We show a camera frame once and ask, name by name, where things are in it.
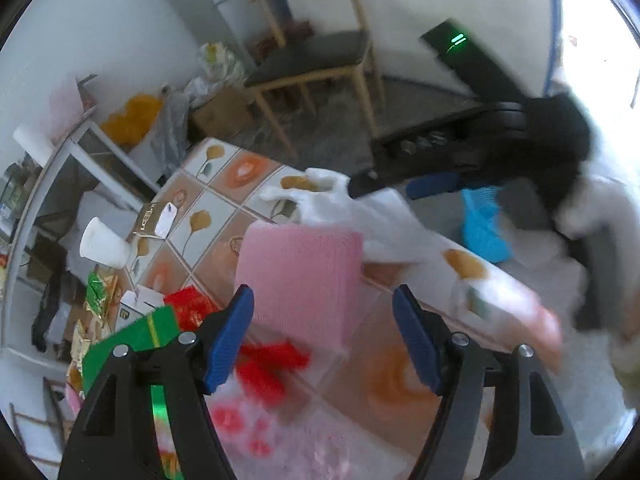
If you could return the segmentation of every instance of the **black chair cushion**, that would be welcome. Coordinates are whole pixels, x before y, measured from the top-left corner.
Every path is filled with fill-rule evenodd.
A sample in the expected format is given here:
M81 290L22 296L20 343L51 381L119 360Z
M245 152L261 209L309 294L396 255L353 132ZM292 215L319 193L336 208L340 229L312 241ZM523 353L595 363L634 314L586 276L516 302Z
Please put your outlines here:
M362 30L313 36L275 50L244 84L247 87L315 70L356 65L364 58L369 36Z

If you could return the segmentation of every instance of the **white tile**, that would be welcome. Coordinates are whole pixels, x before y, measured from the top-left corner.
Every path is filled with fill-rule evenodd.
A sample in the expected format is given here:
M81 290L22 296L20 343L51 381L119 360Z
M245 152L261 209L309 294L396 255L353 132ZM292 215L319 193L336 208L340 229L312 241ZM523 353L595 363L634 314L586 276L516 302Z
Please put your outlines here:
M207 160L207 150L212 146L221 146L224 150L224 155ZM184 170L201 182L209 182L239 149L237 146L222 142L222 140L210 139L197 148L198 152L191 157Z
M209 216L208 227L192 232L191 219L203 211ZM236 208L229 202L210 191L205 191L193 204L189 213L180 220L178 227L169 236L169 240L176 252L193 268L235 211Z
M133 242L131 243L131 245L134 248L138 248L138 244L140 243L141 239L142 237L136 236L135 238L133 238ZM131 255L129 256L129 261L127 261L126 269L134 285L138 284L140 276L145 273L148 264L151 262L154 256L156 256L158 249L162 245L162 240L159 240L157 238L146 238L146 243L148 245L148 254L146 254L145 256L138 256L138 251L133 250L131 252Z
M276 173L272 174L267 180L265 180L260 186L258 186L258 188L246 200L246 202L244 203L244 206L250 209L251 211L258 213L259 215L264 216L267 219L271 219L272 221L276 222L276 224L286 223L287 221L289 221L289 219L286 218L286 216L273 215L274 212L281 210L284 204L281 203L279 206L277 206L278 201L275 201L275 200L270 202L265 202L264 200L260 199L260 190L264 186L279 187L280 179L283 178L284 176L301 176L301 175L304 175L304 173L302 171L296 170L295 168L290 168L289 166L280 168L278 171L276 171Z

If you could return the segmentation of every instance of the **white plastic bag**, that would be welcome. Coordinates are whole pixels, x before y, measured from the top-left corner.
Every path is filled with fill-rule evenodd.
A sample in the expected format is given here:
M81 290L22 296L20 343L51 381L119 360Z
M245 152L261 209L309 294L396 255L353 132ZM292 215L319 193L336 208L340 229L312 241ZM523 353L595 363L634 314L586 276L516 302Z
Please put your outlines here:
M423 227L404 198L386 188L354 200L347 193L349 177L335 171L309 168L308 182L320 191L265 186L265 201L291 200L297 221L309 226L339 225L364 236L364 261L412 263L430 259L433 233Z

